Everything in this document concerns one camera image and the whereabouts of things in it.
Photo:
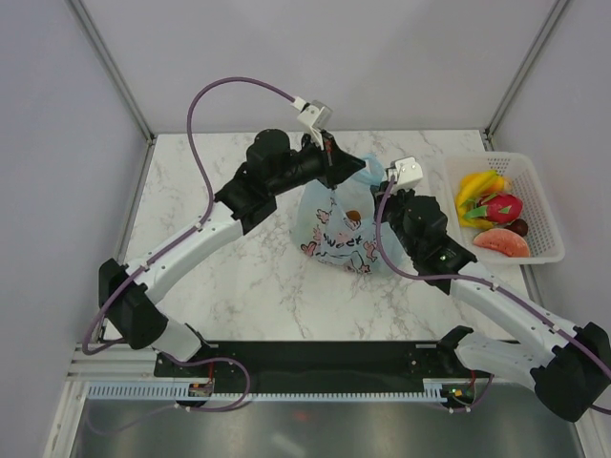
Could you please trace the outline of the yellow fake banana bunch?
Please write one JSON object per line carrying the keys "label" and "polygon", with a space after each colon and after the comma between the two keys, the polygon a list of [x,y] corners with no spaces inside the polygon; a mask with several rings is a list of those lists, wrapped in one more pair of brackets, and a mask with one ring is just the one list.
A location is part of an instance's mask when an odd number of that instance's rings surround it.
{"label": "yellow fake banana bunch", "polygon": [[462,186],[454,198],[454,207],[458,216],[458,222],[463,227],[488,230],[493,224],[487,220],[466,220],[465,215],[469,211],[468,203],[478,198],[484,191],[493,186],[499,178],[495,170],[488,170],[476,175],[467,184]]}

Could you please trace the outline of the light blue plastic bag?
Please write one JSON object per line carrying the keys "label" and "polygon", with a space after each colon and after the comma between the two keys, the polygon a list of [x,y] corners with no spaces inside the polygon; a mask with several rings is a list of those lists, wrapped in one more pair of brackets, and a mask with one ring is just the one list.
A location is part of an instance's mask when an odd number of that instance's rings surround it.
{"label": "light blue plastic bag", "polygon": [[[366,155],[366,167],[334,190],[317,180],[309,182],[300,200],[290,236],[299,251],[327,265],[357,274],[390,275],[392,271],[377,249],[372,186],[385,177],[383,165]],[[346,211],[356,210],[361,221]]]}

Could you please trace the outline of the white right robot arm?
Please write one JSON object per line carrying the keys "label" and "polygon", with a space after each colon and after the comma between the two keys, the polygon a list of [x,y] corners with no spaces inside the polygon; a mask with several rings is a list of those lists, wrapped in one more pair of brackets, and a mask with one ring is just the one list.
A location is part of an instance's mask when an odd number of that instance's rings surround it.
{"label": "white right robot arm", "polygon": [[595,323],[578,326],[545,310],[500,281],[447,233],[436,198],[394,191],[385,181],[371,189],[375,223],[388,224],[423,281],[491,319],[515,343],[492,340],[458,326],[436,353],[441,372],[481,370],[532,390],[559,418],[575,423],[610,387],[610,339]]}

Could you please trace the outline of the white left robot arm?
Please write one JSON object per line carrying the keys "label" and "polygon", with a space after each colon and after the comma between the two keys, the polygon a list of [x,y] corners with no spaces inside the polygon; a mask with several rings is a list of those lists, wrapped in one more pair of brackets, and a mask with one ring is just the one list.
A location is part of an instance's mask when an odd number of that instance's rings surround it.
{"label": "white left robot arm", "polygon": [[134,350],[151,347],[170,355],[186,375],[200,375],[209,363],[201,338],[158,310],[158,303],[206,258],[274,213],[277,196],[311,181],[335,189],[365,166],[363,159],[342,151],[329,133],[322,134],[321,142],[303,135],[298,151],[281,130],[258,133],[244,162],[202,216],[144,257],[124,265],[116,260],[102,264],[101,311]]}

